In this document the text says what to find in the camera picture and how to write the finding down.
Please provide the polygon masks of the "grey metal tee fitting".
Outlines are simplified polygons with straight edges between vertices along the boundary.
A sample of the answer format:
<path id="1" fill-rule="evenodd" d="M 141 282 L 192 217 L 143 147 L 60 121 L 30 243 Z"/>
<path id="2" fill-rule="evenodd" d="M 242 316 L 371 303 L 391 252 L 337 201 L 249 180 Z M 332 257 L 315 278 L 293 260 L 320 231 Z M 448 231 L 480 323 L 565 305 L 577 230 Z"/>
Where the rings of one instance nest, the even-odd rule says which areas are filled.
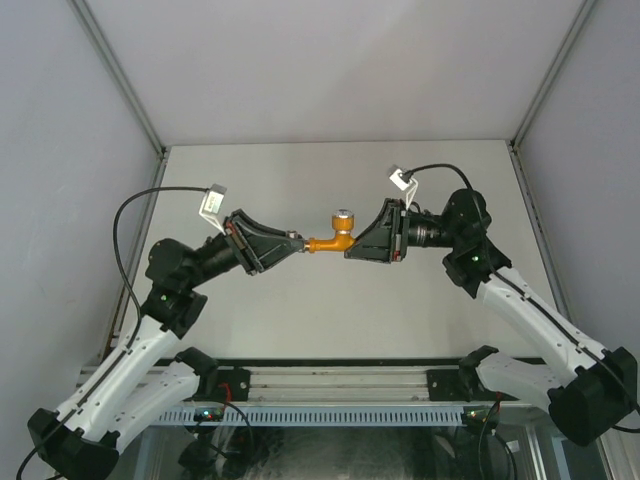
<path id="1" fill-rule="evenodd" d="M 304 238 L 299 232 L 295 230 L 288 230 L 286 237 L 291 244 L 291 248 L 294 252 L 308 252 L 310 249 L 310 242 Z"/>

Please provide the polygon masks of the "orange water faucet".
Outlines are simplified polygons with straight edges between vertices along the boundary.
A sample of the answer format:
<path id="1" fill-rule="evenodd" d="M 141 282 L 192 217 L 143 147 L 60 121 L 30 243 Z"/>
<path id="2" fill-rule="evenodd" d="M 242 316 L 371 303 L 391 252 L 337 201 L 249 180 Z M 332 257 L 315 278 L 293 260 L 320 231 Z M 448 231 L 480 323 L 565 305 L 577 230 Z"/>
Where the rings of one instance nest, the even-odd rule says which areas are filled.
<path id="1" fill-rule="evenodd" d="M 348 209 L 338 209 L 331 217 L 334 235 L 330 239 L 310 238 L 305 249 L 313 254 L 317 252 L 345 252 L 355 243 L 352 230 L 355 226 L 354 214 Z"/>

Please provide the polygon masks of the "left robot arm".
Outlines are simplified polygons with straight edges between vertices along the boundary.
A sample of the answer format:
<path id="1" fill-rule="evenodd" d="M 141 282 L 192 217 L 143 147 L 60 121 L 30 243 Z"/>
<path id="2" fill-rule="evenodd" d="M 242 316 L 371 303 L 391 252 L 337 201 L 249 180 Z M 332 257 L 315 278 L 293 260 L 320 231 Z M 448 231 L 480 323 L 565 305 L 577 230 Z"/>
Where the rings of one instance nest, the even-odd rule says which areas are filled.
<path id="1" fill-rule="evenodd" d="M 195 347 L 179 352 L 158 380 L 139 383 L 199 318 L 207 298 L 197 287 L 237 266 L 263 273 L 305 246 L 300 234 L 261 225 L 241 210 L 198 249 L 171 238 L 157 242 L 145 272 L 151 290 L 137 304 L 138 318 L 124 339 L 73 395 L 29 419 L 35 455 L 66 479 L 105 479 L 167 409 L 215 396 L 218 363 Z"/>

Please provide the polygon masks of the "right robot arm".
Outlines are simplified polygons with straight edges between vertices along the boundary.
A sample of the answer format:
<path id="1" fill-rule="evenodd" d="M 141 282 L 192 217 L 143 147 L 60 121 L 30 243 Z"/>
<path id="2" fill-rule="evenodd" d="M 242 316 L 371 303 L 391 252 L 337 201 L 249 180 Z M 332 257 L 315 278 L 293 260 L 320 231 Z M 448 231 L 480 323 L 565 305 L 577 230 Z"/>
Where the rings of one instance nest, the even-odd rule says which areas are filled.
<path id="1" fill-rule="evenodd" d="M 490 222 L 473 189 L 455 191 L 439 215 L 386 199 L 344 256 L 390 264 L 410 248 L 448 249 L 443 265 L 450 280 L 503 318 L 543 361 L 531 365 L 482 346 L 460 363 L 461 391 L 473 399 L 492 391 L 522 400 L 587 446 L 636 409 L 638 362 L 627 349 L 590 338 L 537 295 L 487 238 Z"/>

